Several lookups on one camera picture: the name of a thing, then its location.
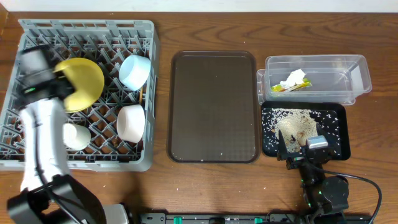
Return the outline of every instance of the white wall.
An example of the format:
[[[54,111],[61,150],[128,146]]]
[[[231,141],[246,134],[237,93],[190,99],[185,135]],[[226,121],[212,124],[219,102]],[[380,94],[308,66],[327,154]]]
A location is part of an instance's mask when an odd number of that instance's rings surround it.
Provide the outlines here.
[[[398,0],[0,0],[8,11],[398,12]]]

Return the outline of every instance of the cup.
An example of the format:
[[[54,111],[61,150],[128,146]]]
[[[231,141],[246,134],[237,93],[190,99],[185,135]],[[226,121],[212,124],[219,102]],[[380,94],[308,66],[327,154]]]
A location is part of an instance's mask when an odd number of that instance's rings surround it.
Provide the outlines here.
[[[145,84],[150,74],[150,60],[138,55],[130,55],[119,70],[119,79],[130,90],[136,91]]]
[[[77,124],[63,125],[63,143],[73,150],[82,150],[91,141],[90,130]]]
[[[138,143],[145,128],[145,114],[141,105],[124,106],[116,123],[118,136],[122,140]]]

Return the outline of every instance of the brown tray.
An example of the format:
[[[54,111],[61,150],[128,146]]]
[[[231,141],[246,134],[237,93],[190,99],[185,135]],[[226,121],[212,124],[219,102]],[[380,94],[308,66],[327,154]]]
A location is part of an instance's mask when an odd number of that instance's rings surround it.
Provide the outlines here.
[[[184,51],[174,56],[167,152],[176,162],[257,159],[256,63],[248,52]]]

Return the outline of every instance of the clear plastic container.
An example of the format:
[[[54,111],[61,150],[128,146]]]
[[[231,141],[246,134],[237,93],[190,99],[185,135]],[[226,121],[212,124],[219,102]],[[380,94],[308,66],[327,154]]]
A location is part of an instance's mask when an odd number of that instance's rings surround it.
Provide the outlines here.
[[[306,73],[312,86],[291,92],[271,90],[297,69]],[[257,71],[260,105],[266,100],[352,105],[357,96],[371,90],[368,64],[362,55],[272,56],[266,60],[266,69]]]

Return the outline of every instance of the green light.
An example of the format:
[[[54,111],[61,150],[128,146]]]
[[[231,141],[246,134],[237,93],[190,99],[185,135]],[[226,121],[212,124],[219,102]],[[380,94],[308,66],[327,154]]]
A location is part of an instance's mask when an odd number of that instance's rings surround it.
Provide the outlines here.
[[[29,92],[32,92],[32,91],[34,91],[36,88],[30,88],[30,89],[28,89],[28,90],[25,90],[25,93],[29,93]]]

